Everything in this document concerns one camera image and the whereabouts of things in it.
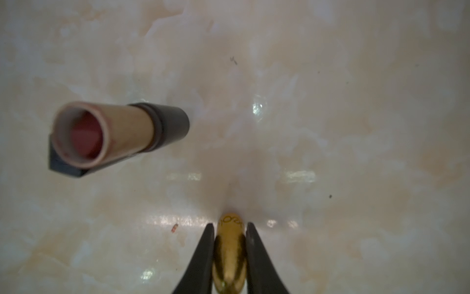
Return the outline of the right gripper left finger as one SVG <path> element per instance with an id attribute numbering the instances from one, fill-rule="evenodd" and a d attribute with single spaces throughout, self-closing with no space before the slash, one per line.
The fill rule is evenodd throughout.
<path id="1" fill-rule="evenodd" d="M 214 225 L 206 225 L 191 261 L 173 294 L 211 294 Z"/>

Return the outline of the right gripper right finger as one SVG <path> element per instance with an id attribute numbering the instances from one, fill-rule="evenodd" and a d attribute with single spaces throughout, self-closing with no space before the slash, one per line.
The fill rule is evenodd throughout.
<path id="1" fill-rule="evenodd" d="M 247 291 L 249 294 L 289 294 L 252 222 L 247 224 Z"/>

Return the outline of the gold bullet lipstick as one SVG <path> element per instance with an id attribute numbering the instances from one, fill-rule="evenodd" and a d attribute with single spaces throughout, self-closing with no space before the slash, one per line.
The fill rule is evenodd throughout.
<path id="1" fill-rule="evenodd" d="M 245 225 L 236 213 L 221 216 L 217 224 L 212 279 L 220 294 L 242 292 L 247 276 Z"/>

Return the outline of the black lipstick tube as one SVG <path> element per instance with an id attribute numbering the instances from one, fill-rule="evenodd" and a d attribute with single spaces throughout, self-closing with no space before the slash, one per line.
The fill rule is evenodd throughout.
<path id="1" fill-rule="evenodd" d="M 179 107 L 70 102 L 53 120 L 48 167 L 81 178 L 182 140 L 189 129 L 188 115 Z"/>

